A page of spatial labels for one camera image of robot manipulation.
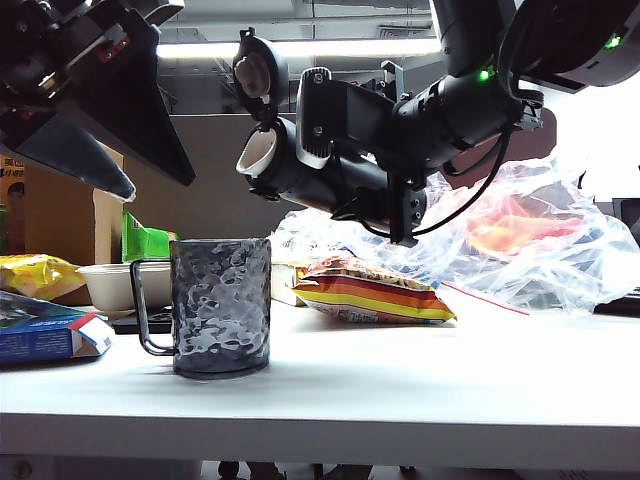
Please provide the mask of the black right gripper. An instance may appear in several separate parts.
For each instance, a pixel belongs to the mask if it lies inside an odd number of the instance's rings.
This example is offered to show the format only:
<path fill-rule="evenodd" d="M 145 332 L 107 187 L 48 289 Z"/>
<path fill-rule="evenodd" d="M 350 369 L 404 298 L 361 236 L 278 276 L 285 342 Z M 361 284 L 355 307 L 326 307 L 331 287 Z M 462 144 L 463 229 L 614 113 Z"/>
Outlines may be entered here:
<path fill-rule="evenodd" d="M 378 166 L 388 173 L 390 241 L 401 246 L 415 246 L 417 239 L 413 229 L 422 221 L 427 197 L 423 189 L 415 190 L 404 178 L 426 178 L 440 167 L 427 159 L 413 158 L 376 143 L 372 145 L 372 153 Z"/>

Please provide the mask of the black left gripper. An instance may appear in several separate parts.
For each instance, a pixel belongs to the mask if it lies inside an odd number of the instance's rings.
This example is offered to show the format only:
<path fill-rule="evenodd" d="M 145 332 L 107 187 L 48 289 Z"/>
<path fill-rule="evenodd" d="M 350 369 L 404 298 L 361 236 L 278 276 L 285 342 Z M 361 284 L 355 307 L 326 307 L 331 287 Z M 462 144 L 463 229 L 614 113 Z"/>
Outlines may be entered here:
<path fill-rule="evenodd" d="M 157 85 L 159 25 L 157 1 L 2 2 L 1 147 L 123 202 L 136 188 L 90 134 L 191 184 Z"/>

